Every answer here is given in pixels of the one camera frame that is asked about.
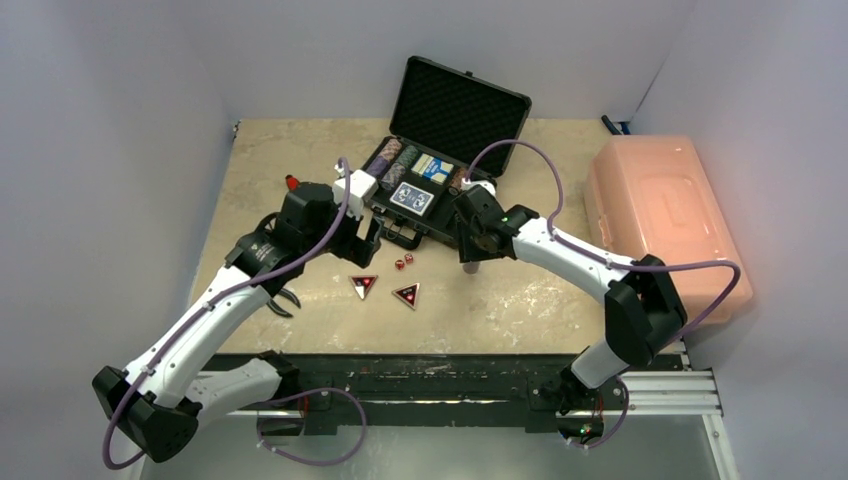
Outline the black poker set case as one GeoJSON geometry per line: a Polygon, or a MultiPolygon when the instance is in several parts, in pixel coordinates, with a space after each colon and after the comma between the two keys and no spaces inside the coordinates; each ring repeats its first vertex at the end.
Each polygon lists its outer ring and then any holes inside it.
{"type": "Polygon", "coordinates": [[[448,192],[452,176],[465,167],[475,180],[495,183],[509,164],[512,147],[499,146],[475,158],[490,144],[518,138],[532,108],[529,96],[509,90],[422,56],[407,59],[402,83],[389,124],[389,134],[363,164],[365,170],[390,138],[404,148],[415,146],[422,153],[455,165],[444,185],[423,179],[407,168],[401,182],[432,192],[435,203],[425,217],[414,215],[389,203],[393,191],[380,186],[369,203],[371,210],[385,216],[383,236],[407,250],[416,249],[428,237],[455,247],[455,219],[452,207],[457,196],[448,192]]]}

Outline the green poker chip stack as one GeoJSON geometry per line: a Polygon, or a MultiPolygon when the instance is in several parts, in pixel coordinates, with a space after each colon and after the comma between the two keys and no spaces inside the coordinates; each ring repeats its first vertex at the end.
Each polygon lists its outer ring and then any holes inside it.
{"type": "Polygon", "coordinates": [[[399,154],[396,162],[404,168],[410,168],[418,159],[421,152],[418,148],[412,145],[406,146],[399,154]]]}

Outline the grey purple poker chip stack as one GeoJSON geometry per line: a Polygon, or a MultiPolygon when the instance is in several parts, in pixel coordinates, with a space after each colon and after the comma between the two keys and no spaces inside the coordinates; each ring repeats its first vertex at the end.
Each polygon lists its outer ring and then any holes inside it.
{"type": "Polygon", "coordinates": [[[479,271],[479,262],[467,262],[462,264],[463,271],[467,274],[474,275],[479,271]]]}

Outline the blue orange poker chip stack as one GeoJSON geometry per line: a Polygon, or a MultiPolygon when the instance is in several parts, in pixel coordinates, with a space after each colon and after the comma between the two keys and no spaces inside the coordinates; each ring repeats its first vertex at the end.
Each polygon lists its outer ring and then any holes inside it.
{"type": "Polygon", "coordinates": [[[402,181],[407,167],[400,163],[393,163],[380,179],[380,186],[386,191],[393,191],[402,181]]]}

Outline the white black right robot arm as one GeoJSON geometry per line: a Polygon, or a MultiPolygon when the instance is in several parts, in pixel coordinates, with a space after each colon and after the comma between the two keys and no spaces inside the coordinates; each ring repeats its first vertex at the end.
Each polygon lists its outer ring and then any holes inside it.
{"type": "Polygon", "coordinates": [[[604,333],[539,395],[565,414],[596,399],[601,386],[630,367],[649,365],[687,321],[663,262],[612,254],[562,233],[537,212],[505,210],[482,185],[453,201],[459,258],[469,266],[510,258],[540,267],[578,287],[603,308],[604,333]]]}

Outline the blue backed playing card deck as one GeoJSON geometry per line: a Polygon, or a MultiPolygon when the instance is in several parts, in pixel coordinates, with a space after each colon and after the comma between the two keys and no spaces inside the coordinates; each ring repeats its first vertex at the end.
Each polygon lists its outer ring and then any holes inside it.
{"type": "Polygon", "coordinates": [[[389,197],[391,205],[420,217],[427,215],[435,201],[436,195],[434,193],[408,182],[400,182],[389,197]]]}

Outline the red black utility knife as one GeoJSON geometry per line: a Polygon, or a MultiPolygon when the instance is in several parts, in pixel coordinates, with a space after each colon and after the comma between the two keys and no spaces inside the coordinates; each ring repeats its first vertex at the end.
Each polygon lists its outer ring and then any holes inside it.
{"type": "Polygon", "coordinates": [[[286,183],[288,190],[293,191],[299,186],[300,181],[293,175],[286,175],[285,176],[285,183],[286,183]]]}

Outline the triangular dealer button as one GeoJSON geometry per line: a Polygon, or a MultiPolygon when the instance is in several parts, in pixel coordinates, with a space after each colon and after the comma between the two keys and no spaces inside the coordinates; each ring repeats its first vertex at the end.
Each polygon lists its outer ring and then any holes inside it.
{"type": "Polygon", "coordinates": [[[416,310],[420,294],[420,284],[413,283],[392,291],[392,295],[411,310],[416,310]]]}
{"type": "Polygon", "coordinates": [[[378,279],[378,275],[353,275],[349,277],[355,293],[361,300],[367,298],[378,279]]]}

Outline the blue object behind bin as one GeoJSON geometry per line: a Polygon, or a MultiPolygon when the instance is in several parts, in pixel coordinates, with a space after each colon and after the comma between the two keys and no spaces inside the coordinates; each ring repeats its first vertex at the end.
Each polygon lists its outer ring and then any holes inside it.
{"type": "Polygon", "coordinates": [[[611,135],[630,135],[630,128],[627,122],[613,121],[608,115],[600,117],[602,124],[610,132],[611,135]]]}

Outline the black aluminium mounting rail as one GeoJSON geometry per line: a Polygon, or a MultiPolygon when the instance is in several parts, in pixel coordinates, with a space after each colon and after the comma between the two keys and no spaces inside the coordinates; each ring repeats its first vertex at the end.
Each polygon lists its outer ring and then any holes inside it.
{"type": "Polygon", "coordinates": [[[566,393],[562,372],[570,354],[295,354],[265,353],[298,371],[284,395],[310,391],[307,401],[252,404],[260,417],[303,413],[307,435],[371,427],[521,428],[593,442],[618,416],[711,415],[721,411],[713,376],[692,371],[683,355],[664,354],[647,367],[590,392],[566,393]]]}

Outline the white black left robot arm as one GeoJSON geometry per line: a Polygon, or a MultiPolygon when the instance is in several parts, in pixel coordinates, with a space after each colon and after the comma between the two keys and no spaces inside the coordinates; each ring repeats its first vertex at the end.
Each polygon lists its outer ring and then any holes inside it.
{"type": "Polygon", "coordinates": [[[359,171],[331,185],[299,184],[278,211],[238,239],[205,292],[166,334],[127,366],[106,366],[95,375],[92,386],[109,420],[101,444],[107,468],[122,468],[111,454],[116,433],[136,445],[138,458],[161,463],[201,427],[233,411],[307,403],[299,369],[273,351],[210,377],[201,370],[246,319],[286,295],[288,282],[313,258],[329,253],[359,267],[370,264],[382,224],[373,220],[366,237],[358,229],[376,191],[376,180],[359,171]]]}

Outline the orange purple poker chip stack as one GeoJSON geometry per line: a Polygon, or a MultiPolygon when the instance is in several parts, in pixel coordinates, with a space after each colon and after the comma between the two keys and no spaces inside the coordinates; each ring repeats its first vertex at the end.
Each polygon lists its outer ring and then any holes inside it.
{"type": "Polygon", "coordinates": [[[400,140],[398,140],[397,138],[390,138],[383,145],[383,147],[378,153],[378,156],[382,157],[388,162],[391,162],[397,157],[397,155],[402,151],[403,148],[404,145],[400,140]]]}

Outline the blue boxed card deck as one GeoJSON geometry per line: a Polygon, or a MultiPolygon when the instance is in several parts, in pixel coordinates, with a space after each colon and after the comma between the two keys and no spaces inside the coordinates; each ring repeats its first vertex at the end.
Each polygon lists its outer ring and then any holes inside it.
{"type": "Polygon", "coordinates": [[[422,153],[412,166],[412,172],[438,185],[449,180],[455,165],[433,155],[422,153]]]}

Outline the translucent pink storage bin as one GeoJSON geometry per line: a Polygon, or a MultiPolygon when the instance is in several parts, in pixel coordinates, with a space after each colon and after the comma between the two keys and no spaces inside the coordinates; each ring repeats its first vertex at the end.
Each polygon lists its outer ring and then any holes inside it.
{"type": "Polygon", "coordinates": [[[594,245],[667,265],[741,258],[692,141],[619,135],[592,159],[584,204],[594,245]]]}

